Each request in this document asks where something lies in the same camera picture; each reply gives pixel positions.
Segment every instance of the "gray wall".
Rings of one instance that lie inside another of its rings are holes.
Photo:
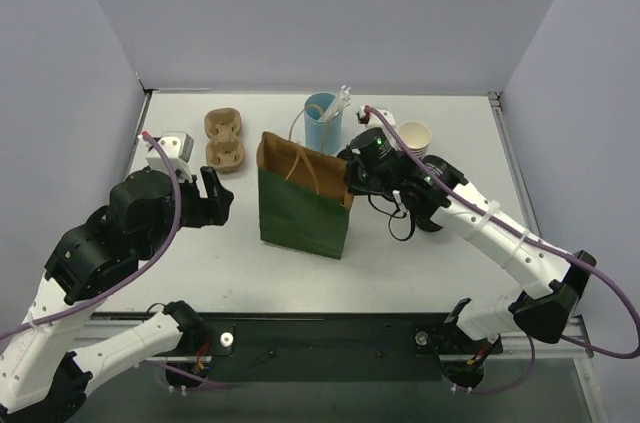
[[[504,92],[504,112],[542,231],[586,248],[640,305],[640,0],[556,0]],[[595,343],[631,350],[630,318],[593,282]],[[637,421],[640,363],[595,360],[613,421]]]
[[[484,94],[553,0],[98,0],[147,88]]]
[[[63,232],[122,176],[144,96],[96,0],[0,0],[0,55],[4,330]]]

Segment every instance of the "black cable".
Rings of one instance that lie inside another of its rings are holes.
[[[411,237],[413,236],[413,234],[416,231],[416,219],[413,217],[413,215],[410,216],[411,219],[411,229],[409,230],[409,234],[404,237],[404,238],[398,238],[394,233],[393,230],[391,229],[391,222],[393,221],[394,218],[399,218],[397,216],[395,216],[397,213],[399,213],[400,210],[396,210],[392,215],[389,215],[389,222],[387,223],[387,228],[389,228],[389,233],[391,234],[391,236],[393,236],[393,238],[397,241],[409,241],[411,239]]]
[[[147,316],[149,316],[149,313],[151,313],[151,310],[153,310],[158,305],[162,305],[163,309],[167,307],[167,305],[165,305],[164,303],[154,303],[149,308],[147,308],[147,311],[144,312],[144,315],[142,315],[142,320],[146,320]]]
[[[373,203],[373,199],[371,198],[371,195],[367,195],[367,201],[369,202],[369,204],[371,205],[371,207],[372,207],[374,210],[376,210],[376,211],[378,211],[378,212],[382,213],[383,215],[387,215],[387,216],[388,216],[388,217],[390,217],[390,218],[396,218],[396,219],[398,219],[398,220],[401,220],[401,219],[403,219],[403,218],[406,218],[406,217],[407,217],[407,214],[406,214],[406,213],[405,213],[404,215],[402,215],[402,216],[396,216],[396,214],[399,212],[399,210],[398,210],[397,208],[396,208],[396,211],[395,211],[394,213],[389,213],[388,211],[384,211],[383,209],[378,208],[378,207]]]

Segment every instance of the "bag handle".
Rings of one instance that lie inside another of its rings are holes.
[[[319,106],[319,105],[315,105],[315,104],[310,104],[309,106],[305,106],[302,111],[300,111],[300,113],[298,113],[296,115],[296,117],[293,119],[293,123],[291,123],[291,127],[289,128],[289,141],[291,141],[291,137],[293,136],[293,128],[296,126],[296,123],[298,122],[298,120],[300,119],[300,117],[302,116],[302,114],[307,111],[309,108],[314,108],[316,110],[318,110],[320,112],[320,116],[322,116],[322,114],[324,113],[324,109]],[[327,126],[328,126],[328,121],[324,122],[324,124],[322,125],[322,144],[320,145],[320,152],[322,153],[324,151],[324,144],[327,141]]]
[[[300,147],[296,148],[296,159],[293,162],[293,166],[291,167],[291,171],[289,171],[289,174],[287,175],[285,180],[288,180],[291,177],[291,175],[293,174],[293,171],[296,169],[296,166],[298,166],[298,162],[300,161],[301,158],[302,158],[302,161],[304,162],[304,165],[309,170],[309,173],[311,174],[311,178],[313,178],[313,184],[316,187],[316,194],[319,195],[320,194],[320,185],[318,184],[318,177],[316,176],[316,172],[313,169],[313,165],[311,164],[311,161],[309,160],[309,157],[307,156],[307,154]]]

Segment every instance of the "white table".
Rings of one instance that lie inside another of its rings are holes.
[[[235,194],[224,227],[182,229],[144,278],[111,297],[100,312],[140,312],[154,302],[184,299],[200,312],[448,312],[463,297],[499,295],[516,286],[492,261],[443,230],[416,230],[406,243],[387,231],[387,218],[356,198],[339,261],[260,241],[255,153],[263,131],[285,136],[308,95],[154,93],[143,128],[153,135],[187,131],[195,139],[191,170],[205,165],[204,115],[234,107],[243,119],[243,169],[223,175]],[[388,108],[401,123],[432,130],[430,153],[458,167],[488,197],[524,223],[500,135],[485,97],[356,95],[343,119],[343,144],[363,131],[354,115],[362,104]],[[300,120],[294,139],[304,141]],[[145,166],[136,149],[132,171]],[[397,234],[408,230],[398,221]]]

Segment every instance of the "white paper cup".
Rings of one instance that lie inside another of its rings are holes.
[[[427,149],[431,143],[431,130],[427,125],[419,121],[407,121],[398,126],[396,131],[413,154],[418,157],[423,157],[427,154]]]

